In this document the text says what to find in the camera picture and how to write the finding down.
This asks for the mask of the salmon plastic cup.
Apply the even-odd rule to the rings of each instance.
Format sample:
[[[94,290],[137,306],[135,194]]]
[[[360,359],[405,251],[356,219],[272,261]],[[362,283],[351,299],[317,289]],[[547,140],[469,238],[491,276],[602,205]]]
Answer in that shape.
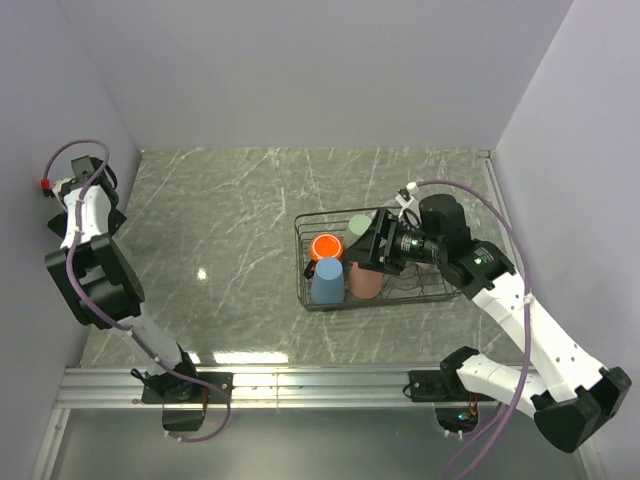
[[[361,268],[355,262],[352,264],[348,276],[349,290],[359,299],[372,299],[381,292],[383,278],[384,276],[381,272]]]

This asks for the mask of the pale green plastic cup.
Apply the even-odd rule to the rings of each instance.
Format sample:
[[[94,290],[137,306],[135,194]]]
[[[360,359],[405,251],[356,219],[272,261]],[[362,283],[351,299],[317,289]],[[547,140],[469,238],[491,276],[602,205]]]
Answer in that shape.
[[[350,218],[344,231],[343,246],[348,250],[353,246],[371,226],[372,218],[369,215],[357,214]]]

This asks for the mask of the black wire dish rack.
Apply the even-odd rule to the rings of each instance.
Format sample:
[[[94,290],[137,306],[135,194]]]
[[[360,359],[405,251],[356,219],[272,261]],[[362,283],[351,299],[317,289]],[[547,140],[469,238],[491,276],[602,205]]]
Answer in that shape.
[[[317,304],[311,297],[312,280],[304,275],[311,261],[311,243],[322,233],[342,237],[349,220],[357,215],[374,216],[376,209],[354,208],[299,214],[294,218],[296,281],[299,303],[308,311],[349,310],[364,307],[438,303],[456,298],[459,291],[448,284],[433,266],[411,264],[398,276],[384,275],[380,293],[372,299],[359,299],[349,290],[339,304]]]

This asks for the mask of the blue plastic cup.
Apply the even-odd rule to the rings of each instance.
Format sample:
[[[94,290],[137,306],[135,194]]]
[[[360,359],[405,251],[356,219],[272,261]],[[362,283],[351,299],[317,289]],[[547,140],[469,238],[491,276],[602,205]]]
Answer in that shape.
[[[342,263],[336,258],[323,258],[315,266],[311,284],[315,304],[339,304],[345,299]]]

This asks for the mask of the orange mug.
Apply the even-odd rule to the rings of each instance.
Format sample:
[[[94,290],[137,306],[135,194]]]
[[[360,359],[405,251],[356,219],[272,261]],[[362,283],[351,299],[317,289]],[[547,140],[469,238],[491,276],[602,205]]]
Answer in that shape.
[[[332,233],[321,233],[316,235],[310,243],[310,260],[303,271],[305,279],[311,279],[315,273],[316,264],[325,258],[335,258],[342,260],[344,245],[340,237]]]

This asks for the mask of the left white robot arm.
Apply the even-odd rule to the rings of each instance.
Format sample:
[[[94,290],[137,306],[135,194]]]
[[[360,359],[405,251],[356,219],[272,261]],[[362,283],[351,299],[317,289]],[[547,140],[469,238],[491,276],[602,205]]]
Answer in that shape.
[[[80,196],[102,163],[91,156],[74,159],[72,178],[43,189],[62,206],[47,223],[62,243],[45,256],[46,269],[80,324],[100,330],[112,327],[88,306],[89,302],[118,324],[114,334],[145,364],[145,372],[131,371],[134,378],[165,402],[192,401],[203,392],[202,379],[189,355],[145,310],[142,284],[113,238],[126,221],[117,209],[113,171],[106,167],[86,195]]]

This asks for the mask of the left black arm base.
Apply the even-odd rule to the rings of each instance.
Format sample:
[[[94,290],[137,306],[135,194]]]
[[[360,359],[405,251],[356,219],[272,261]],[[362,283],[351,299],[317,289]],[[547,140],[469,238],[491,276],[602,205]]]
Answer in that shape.
[[[180,443],[212,439],[229,423],[234,382],[231,372],[197,372],[195,381],[178,379],[169,373],[151,376],[138,369],[131,369],[130,375],[143,384],[141,403],[163,407],[165,435]],[[225,407],[221,423],[208,434],[191,436],[204,426],[208,408],[216,405]]]

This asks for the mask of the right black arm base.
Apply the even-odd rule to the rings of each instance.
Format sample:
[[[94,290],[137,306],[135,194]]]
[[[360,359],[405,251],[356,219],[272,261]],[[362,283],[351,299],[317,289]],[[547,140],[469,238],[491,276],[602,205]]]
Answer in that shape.
[[[479,396],[465,390],[456,380],[450,380],[440,370],[411,370],[403,395],[412,403],[434,406],[436,424],[444,433],[467,435],[479,423]]]

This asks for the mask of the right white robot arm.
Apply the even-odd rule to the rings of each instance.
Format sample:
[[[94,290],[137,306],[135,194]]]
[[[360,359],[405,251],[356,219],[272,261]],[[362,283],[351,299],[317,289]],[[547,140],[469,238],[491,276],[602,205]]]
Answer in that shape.
[[[440,364],[441,391],[457,400],[477,393],[514,404],[565,453],[611,420],[631,387],[623,369],[607,368],[588,354],[527,292],[523,277],[495,244],[472,237],[463,207],[449,194],[423,198],[410,215],[378,209],[344,257],[388,275],[412,263],[435,266],[523,354],[516,370],[461,347]]]

